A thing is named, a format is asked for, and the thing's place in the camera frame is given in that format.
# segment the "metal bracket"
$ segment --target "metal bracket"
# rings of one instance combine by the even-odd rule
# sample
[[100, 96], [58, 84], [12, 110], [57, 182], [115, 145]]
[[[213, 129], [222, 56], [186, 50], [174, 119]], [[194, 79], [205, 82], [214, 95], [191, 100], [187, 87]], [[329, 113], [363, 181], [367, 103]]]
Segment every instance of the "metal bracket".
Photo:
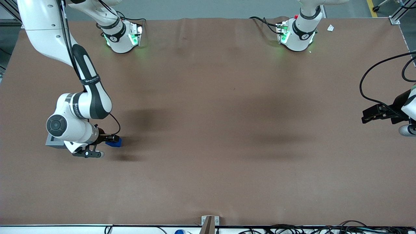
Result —
[[391, 25], [399, 25], [399, 24], [400, 24], [400, 20], [396, 20], [396, 21], [394, 21], [394, 20], [392, 19], [392, 16], [391, 16], [391, 15], [389, 15], [389, 20], [390, 20], [390, 24], [391, 24]]
[[[204, 222], [205, 222], [205, 219], [207, 218], [207, 216], [212, 216], [212, 215], [204, 215], [204, 216], [201, 216], [201, 225], [204, 225]], [[214, 216], [214, 223], [215, 223], [215, 226], [218, 226], [218, 225], [220, 225], [220, 217], [219, 216]]]

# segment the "brown table surface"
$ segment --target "brown table surface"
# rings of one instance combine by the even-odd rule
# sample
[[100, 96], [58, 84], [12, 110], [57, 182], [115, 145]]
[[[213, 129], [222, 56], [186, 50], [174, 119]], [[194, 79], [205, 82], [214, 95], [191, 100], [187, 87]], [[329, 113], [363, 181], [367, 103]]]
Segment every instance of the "brown table surface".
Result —
[[[363, 73], [407, 52], [388, 19], [323, 19], [303, 52], [247, 19], [148, 21], [142, 47], [126, 54], [94, 22], [70, 27], [124, 145], [99, 145], [101, 159], [44, 146], [57, 98], [82, 87], [22, 30], [0, 85], [1, 224], [193, 224], [215, 214], [230, 225], [414, 225], [415, 139], [400, 124], [360, 119], [374, 105], [359, 94]], [[412, 85], [400, 76], [408, 59], [377, 67], [365, 93], [391, 104]], [[117, 129], [110, 117], [93, 122]]]

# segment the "black cable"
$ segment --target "black cable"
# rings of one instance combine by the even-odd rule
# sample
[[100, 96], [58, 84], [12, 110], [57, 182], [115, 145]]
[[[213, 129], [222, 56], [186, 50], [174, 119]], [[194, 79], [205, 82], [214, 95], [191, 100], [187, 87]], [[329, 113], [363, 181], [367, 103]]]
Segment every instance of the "black cable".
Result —
[[276, 33], [276, 34], [279, 34], [279, 35], [284, 35], [284, 33], [282, 33], [282, 32], [277, 32], [277, 31], [274, 31], [274, 30], [270, 27], [269, 23], [266, 21], [266, 18], [263, 18], [263, 19], [264, 19], [264, 21], [266, 22], [267, 27], [269, 27], [269, 28], [270, 28], [270, 30], [271, 30], [272, 32], [274, 32], [274, 33]]
[[362, 223], [360, 221], [357, 221], [357, 220], [347, 220], [347, 221], [344, 221], [344, 222], [340, 223], [340, 225], [341, 225], [341, 227], [343, 227], [347, 223], [358, 223], [358, 224], [363, 225], [364, 227], [367, 227], [367, 225], [365, 225], [364, 223]]
[[264, 24], [268, 24], [268, 25], [270, 25], [270, 26], [276, 26], [276, 24], [272, 24], [272, 23], [267, 22], [267, 21], [265, 20], [265, 17], [264, 17], [263, 19], [261, 19], [261, 18], [259, 18], [259, 17], [257, 17], [257, 16], [252, 16], [252, 17], [250, 17], [249, 19], [256, 19], [256, 20], [260, 20], [260, 21], [261, 21], [261, 22], [263, 22]]
[[261, 233], [259, 231], [256, 231], [256, 230], [247, 230], [247, 231], [240, 232], [239, 234], [247, 234], [247, 232], [257, 233], [257, 234], [263, 234], [263, 233]]
[[267, 22], [267, 20], [266, 20], [266, 17], [264, 17], [263, 19], [260, 19], [259, 17], [257, 17], [257, 16], [252, 16], [252, 17], [250, 17], [249, 19], [256, 19], [256, 20], [260, 20], [262, 23], [264, 23], [264, 24], [266, 24], [267, 25], [267, 27], [269, 27], [269, 29], [272, 31], [272, 32], [274, 32], [274, 33], [276, 33], [276, 34], [279, 34], [279, 35], [284, 35], [283, 33], [281, 33], [281, 32], [276, 32], [276, 31], [274, 31], [270, 26], [274, 26], [274, 27], [276, 27], [276, 24], [272, 24], [272, 23], [269, 23], [269, 22]]
[[159, 228], [160, 230], [162, 230], [165, 234], [168, 234], [165, 230], [163, 230], [161, 227], [157, 227], [157, 228]]
[[401, 55], [396, 55], [396, 56], [393, 56], [393, 57], [390, 57], [390, 58], [387, 58], [387, 59], [384, 59], [384, 60], [382, 60], [382, 61], [380, 61], [380, 62], [378, 62], [378, 63], [376, 63], [376, 64], [374, 64], [373, 66], [371, 66], [365, 73], [364, 73], [364, 75], [363, 75], [363, 77], [361, 78], [361, 81], [360, 81], [360, 93], [361, 93], [361, 96], [363, 97], [363, 98], [365, 98], [365, 99], [367, 99], [367, 100], [369, 100], [369, 101], [372, 101], [372, 102], [375, 102], [375, 103], [379, 103], [379, 104], [381, 104], [381, 105], [383, 105], [385, 108], [387, 108], [387, 109], [389, 109], [390, 111], [392, 111], [394, 114], [396, 114], [396, 115], [398, 115], [399, 117], [401, 117], [402, 119], [407, 119], [408, 117], [405, 117], [405, 116], [402, 116], [400, 113], [398, 113], [397, 111], [395, 111], [394, 109], [392, 109], [391, 107], [389, 107], [386, 103], [384, 103], [384, 102], [381, 102], [381, 101], [379, 101], [379, 100], [376, 100], [376, 99], [372, 99], [372, 98], [369, 98], [369, 97], [367, 97], [366, 95], [364, 95], [364, 93], [363, 93], [363, 89], [362, 89], [362, 84], [363, 84], [363, 81], [364, 81], [364, 79], [365, 79], [365, 77], [367, 76], [367, 74], [373, 69], [373, 68], [375, 68], [376, 66], [378, 66], [378, 65], [380, 65], [380, 64], [382, 64], [382, 63], [384, 63], [384, 62], [387, 62], [387, 61], [390, 61], [390, 60], [393, 60], [393, 59], [396, 59], [396, 58], [400, 58], [400, 57], [403, 57], [403, 56], [407, 56], [407, 55], [413, 55], [413, 54], [416, 54], [416, 52], [408, 52], [408, 53], [404, 53], [404, 54], [401, 54]]
[[113, 14], [113, 15], [115, 15], [115, 16], [117, 16], [117, 17], [120, 17], [122, 20], [143, 20], [143, 21], [146, 21], [146, 19], [145, 18], [140, 18], [140, 19], [130, 19], [130, 18], [126, 18], [125, 16], [124, 16], [124, 14], [123, 13], [121, 13], [120, 11], [117, 11], [116, 10], [116, 13], [114, 13], [112, 10], [111, 10], [111, 8], [105, 3], [105, 2], [103, 2], [102, 0], [98, 0], [100, 3], [101, 3], [101, 5], [103, 5], [103, 7], [105, 7], [106, 9], [107, 9], [107, 11], [109, 11], [111, 14]]
[[120, 123], [118, 122], [118, 120], [114, 117], [114, 115], [112, 114], [112, 113], [108, 113], [109, 115], [111, 115], [111, 117], [113, 117], [113, 119], [117, 122], [117, 124], [119, 125], [119, 130], [116, 132], [116, 133], [114, 133], [113, 135], [115, 135], [115, 134], [117, 134], [117, 133], [119, 133], [120, 132], [120, 130], [121, 130], [121, 125], [120, 125]]
[[7, 51], [3, 50], [2, 48], [0, 48], [1, 51], [3, 51], [4, 53], [8, 54], [8, 55], [12, 55], [10, 53], [8, 53]]
[[107, 226], [104, 228], [104, 234], [110, 234], [113, 230], [113, 226]]
[[73, 53], [73, 50], [72, 50], [72, 42], [71, 42], [71, 36], [70, 36], [71, 34], [69, 32], [68, 19], [64, 18], [63, 14], [62, 14], [64, 6], [62, 5], [62, 1], [57, 0], [57, 3], [61, 7], [61, 10], [59, 11], [59, 14], [60, 14], [60, 19], [61, 19], [61, 24], [62, 24], [62, 33], [63, 33], [63, 36], [64, 36], [65, 45], [67, 47], [69, 59], [71, 60], [71, 64], [72, 64], [72, 67], [75, 70], [75, 73], [77, 74], [78, 78], [81, 79], [81, 76], [79, 75], [79, 70], [78, 70], [77, 64], [75, 62], [74, 53]]
[[405, 7], [404, 5], [401, 8], [406, 9], [406, 10], [416, 9], [416, 7]]
[[411, 58], [407, 63], [406, 63], [406, 65], [403, 67], [403, 70], [401, 71], [401, 77], [405, 80], [405, 81], [407, 81], [407, 82], [416, 82], [416, 80], [409, 80], [409, 79], [407, 79], [406, 78], [406, 76], [404, 75], [404, 73], [406, 72], [406, 68], [409, 66], [409, 64], [411, 64], [413, 61], [415, 61], [416, 60], [416, 56], [415, 57], [413, 57], [413, 58]]

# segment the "black strap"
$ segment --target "black strap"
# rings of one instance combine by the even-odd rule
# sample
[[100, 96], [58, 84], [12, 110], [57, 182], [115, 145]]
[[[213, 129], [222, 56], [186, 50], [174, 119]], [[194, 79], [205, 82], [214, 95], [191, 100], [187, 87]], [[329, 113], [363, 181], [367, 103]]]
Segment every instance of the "black strap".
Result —
[[85, 119], [84, 116], [82, 116], [81, 111], [79, 110], [79, 97], [81, 96], [83, 92], [78, 92], [74, 95], [74, 98], [72, 99], [72, 109], [74, 110], [74, 114], [78, 119]]
[[102, 26], [102, 25], [100, 25], [100, 27], [102, 29], [112, 29], [112, 28], [116, 27], [117, 24], [119, 24], [119, 22], [120, 22], [120, 17], [118, 17], [117, 20], [116, 20], [116, 22], [114, 22], [112, 25], [108, 25], [108, 26]]
[[319, 15], [319, 13], [321, 13], [321, 7], [320, 6], [317, 6], [316, 7], [315, 15], [313, 15], [313, 16], [305, 16], [304, 14], [302, 14], [302, 11], [300, 11], [300, 17], [302, 17], [302, 18], [304, 18], [306, 20], [313, 20], [314, 18], [316, 18]]
[[299, 39], [300, 39], [300, 40], [302, 40], [302, 41], [309, 39], [309, 37], [310, 37], [310, 36], [312, 36], [312, 34], [313, 34], [313, 33], [315, 32], [315, 30], [316, 30], [316, 28], [315, 28], [315, 29], [314, 29], [313, 31], [311, 31], [311, 32], [303, 32], [303, 31], [301, 31], [299, 28], [297, 28], [297, 26], [296, 26], [296, 20], [294, 20], [294, 21], [293, 21], [292, 28], [293, 28], [293, 32], [294, 32], [296, 35], [298, 35], [298, 36], [299, 36]]
[[122, 29], [116, 34], [110, 35], [110, 34], [104, 33], [106, 38], [112, 42], [119, 42], [120, 38], [126, 33], [126, 25], [124, 23], [122, 23], [122, 25], [123, 25]]
[[101, 81], [100, 75], [96, 75], [92, 77], [91, 79], [85, 79], [85, 80], [79, 80], [82, 85], [94, 85]]

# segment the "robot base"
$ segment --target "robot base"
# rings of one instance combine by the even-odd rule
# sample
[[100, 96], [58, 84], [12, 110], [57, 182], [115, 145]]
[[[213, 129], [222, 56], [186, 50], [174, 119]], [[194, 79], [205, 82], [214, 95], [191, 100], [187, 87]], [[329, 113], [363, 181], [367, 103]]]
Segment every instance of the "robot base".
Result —
[[305, 50], [312, 39], [315, 36], [313, 33], [307, 40], [301, 40], [298, 35], [293, 32], [293, 22], [295, 18], [291, 18], [288, 21], [282, 22], [282, 24], [276, 25], [277, 32], [283, 33], [283, 35], [277, 35], [279, 44], [285, 45], [288, 49], [293, 51]]

